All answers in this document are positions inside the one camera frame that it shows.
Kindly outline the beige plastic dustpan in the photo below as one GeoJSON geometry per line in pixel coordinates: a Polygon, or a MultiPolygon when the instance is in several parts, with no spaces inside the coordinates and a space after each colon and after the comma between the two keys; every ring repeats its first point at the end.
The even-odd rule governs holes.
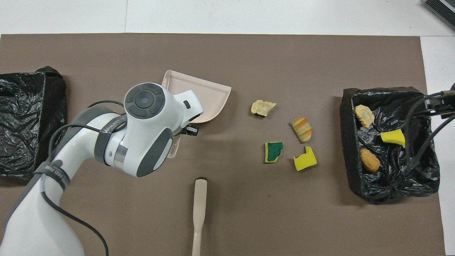
{"type": "Polygon", "coordinates": [[[229,86],[199,79],[168,70],[162,84],[144,86],[152,101],[145,108],[146,123],[152,128],[146,147],[145,159],[152,161],[152,167],[159,167],[171,152],[174,136],[188,124],[205,123],[215,118],[223,109],[231,92],[229,86]]]}

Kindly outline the beige hand brush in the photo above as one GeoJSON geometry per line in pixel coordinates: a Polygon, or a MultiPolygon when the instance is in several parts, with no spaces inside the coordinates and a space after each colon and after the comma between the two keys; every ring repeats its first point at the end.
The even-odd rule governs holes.
{"type": "Polygon", "coordinates": [[[207,179],[199,177],[195,180],[194,197],[193,197],[193,240],[192,240],[192,256],[200,256],[200,245],[202,241],[202,231],[205,222],[207,203],[207,179]]]}

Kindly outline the orange striped bread piece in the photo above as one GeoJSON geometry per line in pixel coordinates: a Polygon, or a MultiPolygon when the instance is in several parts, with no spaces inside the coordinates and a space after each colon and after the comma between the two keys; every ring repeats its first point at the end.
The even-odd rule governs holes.
{"type": "Polygon", "coordinates": [[[371,109],[364,105],[358,105],[354,108],[354,113],[357,119],[360,121],[362,127],[369,128],[374,123],[375,116],[371,109]]]}
{"type": "Polygon", "coordinates": [[[290,122],[296,136],[299,138],[301,143],[306,143],[312,136],[313,129],[309,122],[304,117],[300,117],[290,122]]]}

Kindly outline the brown potato-shaped bun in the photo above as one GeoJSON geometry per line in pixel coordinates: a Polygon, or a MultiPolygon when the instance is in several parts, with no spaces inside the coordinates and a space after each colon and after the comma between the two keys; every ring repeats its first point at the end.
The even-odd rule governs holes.
{"type": "Polygon", "coordinates": [[[368,149],[360,149],[362,166],[371,173],[375,173],[380,168],[380,160],[368,149]]]}

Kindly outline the black bag-lined bin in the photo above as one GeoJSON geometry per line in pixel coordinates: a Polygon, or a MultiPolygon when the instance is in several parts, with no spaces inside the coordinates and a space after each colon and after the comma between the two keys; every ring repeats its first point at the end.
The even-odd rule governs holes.
{"type": "Polygon", "coordinates": [[[66,82],[57,70],[0,74],[0,177],[30,179],[66,123],[66,82]]]}
{"type": "Polygon", "coordinates": [[[372,204],[401,197],[426,197],[439,190],[440,168],[434,142],[423,152],[419,162],[406,172],[406,152],[415,156],[431,133],[431,118],[412,117],[408,123],[402,105],[422,97],[413,87],[344,89],[340,104],[340,133],[348,185],[355,194],[372,204]],[[369,128],[362,127],[354,108],[364,105],[375,116],[369,128]],[[400,129],[405,148],[386,144],[381,132],[400,129]],[[360,158],[360,149],[368,149],[380,160],[377,172],[368,172],[360,158]]]}

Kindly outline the pale flat bread piece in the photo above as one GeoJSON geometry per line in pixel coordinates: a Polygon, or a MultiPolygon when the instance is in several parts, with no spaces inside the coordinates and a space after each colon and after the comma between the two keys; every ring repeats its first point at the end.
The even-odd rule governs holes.
{"type": "Polygon", "coordinates": [[[267,117],[269,112],[274,109],[277,104],[274,102],[256,100],[251,105],[252,114],[260,115],[262,117],[267,117]]]}

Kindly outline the green yellow sponge piece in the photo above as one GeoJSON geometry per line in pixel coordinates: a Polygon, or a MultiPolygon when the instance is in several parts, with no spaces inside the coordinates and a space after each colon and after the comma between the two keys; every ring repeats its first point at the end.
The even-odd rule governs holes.
{"type": "Polygon", "coordinates": [[[266,142],[264,144],[264,162],[277,162],[283,150],[283,142],[266,142]]]}

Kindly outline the notched yellow sponge piece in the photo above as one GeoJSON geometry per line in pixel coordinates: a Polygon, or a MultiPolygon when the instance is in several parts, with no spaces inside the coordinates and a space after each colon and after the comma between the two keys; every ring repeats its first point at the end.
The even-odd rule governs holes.
{"type": "Polygon", "coordinates": [[[310,146],[305,146],[304,149],[304,154],[301,154],[298,157],[293,156],[294,166],[297,171],[304,170],[317,164],[313,149],[310,146]]]}

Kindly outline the brown table mat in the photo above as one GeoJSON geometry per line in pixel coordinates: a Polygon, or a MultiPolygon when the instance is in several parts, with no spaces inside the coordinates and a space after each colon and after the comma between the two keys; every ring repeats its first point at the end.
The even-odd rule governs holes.
{"type": "Polygon", "coordinates": [[[50,66],[67,84],[68,119],[93,102],[121,101],[167,70],[230,86],[219,115],[182,138],[177,155],[135,178],[93,159],[61,199],[102,233],[111,256],[192,250],[194,182],[208,180],[202,255],[445,254],[439,197],[370,204],[348,186],[339,107],[348,88],[426,90],[421,41],[410,36],[270,34],[4,34],[0,74],[50,66]],[[256,100],[277,105],[252,114],[256,100]],[[301,143],[290,125],[304,117],[301,143]],[[277,162],[264,144],[283,142],[277,162]],[[314,151],[297,171],[293,156],[314,151]]]}

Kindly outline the black ribbed device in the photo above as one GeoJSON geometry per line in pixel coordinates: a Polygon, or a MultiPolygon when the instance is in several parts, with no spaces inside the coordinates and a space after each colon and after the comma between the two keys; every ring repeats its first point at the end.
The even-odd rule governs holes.
{"type": "Polygon", "coordinates": [[[424,0],[423,4],[455,31],[455,0],[424,0]]]}

